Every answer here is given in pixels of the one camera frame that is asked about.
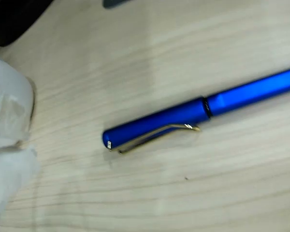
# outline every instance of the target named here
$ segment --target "blue pen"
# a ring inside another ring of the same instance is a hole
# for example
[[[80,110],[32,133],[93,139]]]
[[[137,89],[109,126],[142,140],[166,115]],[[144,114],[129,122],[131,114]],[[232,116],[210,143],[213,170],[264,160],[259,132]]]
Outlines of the blue pen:
[[[188,102],[108,129],[102,135],[103,143],[111,151],[116,150],[124,153],[174,130],[198,131],[199,128],[196,125],[209,120],[213,116],[288,91],[290,91],[290,70],[230,88],[208,97],[197,97]]]

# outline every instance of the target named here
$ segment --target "white plastic bag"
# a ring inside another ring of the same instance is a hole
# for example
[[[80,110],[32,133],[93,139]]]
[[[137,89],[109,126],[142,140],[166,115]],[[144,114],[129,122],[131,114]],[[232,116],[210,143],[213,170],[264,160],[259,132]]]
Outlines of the white plastic bag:
[[[29,182],[39,170],[36,152],[32,146],[0,149],[0,214],[9,197]]]

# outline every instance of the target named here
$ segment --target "pen barrel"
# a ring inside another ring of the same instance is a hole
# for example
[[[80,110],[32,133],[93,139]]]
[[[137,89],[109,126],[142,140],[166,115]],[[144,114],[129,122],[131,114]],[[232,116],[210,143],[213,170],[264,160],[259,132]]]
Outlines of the pen barrel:
[[[240,107],[290,91],[290,70],[207,97],[209,109],[217,116]]]
[[[209,119],[205,98],[199,97],[191,101],[144,116],[137,120],[106,130],[103,143],[109,149],[115,149],[146,133],[170,124],[196,124]],[[160,136],[173,129],[164,130],[155,135]]]

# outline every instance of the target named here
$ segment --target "metal pen clip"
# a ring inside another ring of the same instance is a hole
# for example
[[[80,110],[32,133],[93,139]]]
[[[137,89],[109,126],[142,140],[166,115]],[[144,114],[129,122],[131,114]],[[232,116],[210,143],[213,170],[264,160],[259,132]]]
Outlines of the metal pen clip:
[[[143,145],[145,143],[148,143],[154,139],[156,139],[157,137],[155,137],[156,134],[161,133],[165,130],[169,130],[169,129],[180,129],[180,130],[192,130],[192,131],[201,131],[199,127],[197,126],[192,126],[190,124],[169,124],[163,127],[160,127],[158,129],[155,129],[151,132],[148,132],[146,134],[143,134],[133,140],[130,140],[120,146],[117,147],[112,147],[112,143],[110,141],[108,141],[107,143],[107,148],[110,151],[117,151],[120,154],[129,152],[137,147],[139,147],[140,145]]]

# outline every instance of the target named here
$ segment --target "wooden table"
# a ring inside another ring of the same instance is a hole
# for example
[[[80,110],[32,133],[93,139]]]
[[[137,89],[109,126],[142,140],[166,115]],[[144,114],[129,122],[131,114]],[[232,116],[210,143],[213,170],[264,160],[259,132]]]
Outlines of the wooden table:
[[[290,68],[290,0],[55,0],[0,58],[36,85],[41,173],[0,232],[290,232],[290,93],[125,156],[101,133]]]

